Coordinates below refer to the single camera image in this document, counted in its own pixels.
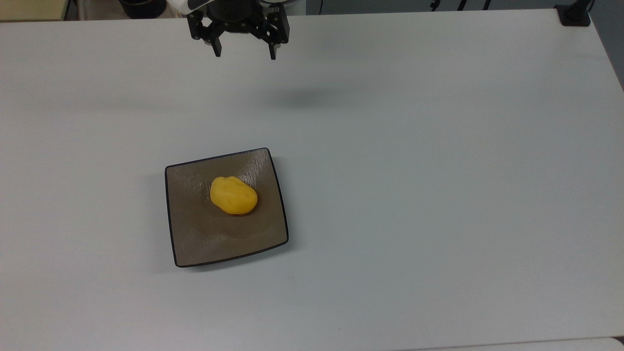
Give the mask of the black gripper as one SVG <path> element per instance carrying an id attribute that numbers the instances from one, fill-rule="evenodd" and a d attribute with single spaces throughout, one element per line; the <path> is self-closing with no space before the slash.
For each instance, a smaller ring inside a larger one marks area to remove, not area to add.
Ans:
<path id="1" fill-rule="evenodd" d="M 259 4 L 258 0 L 213 0 L 206 5 L 209 26 L 201 10 L 187 15 L 190 36 L 210 46 L 221 57 L 220 36 L 225 32 L 250 33 L 268 45 L 271 60 L 282 44 L 290 40 L 290 24 L 284 4 Z"/>

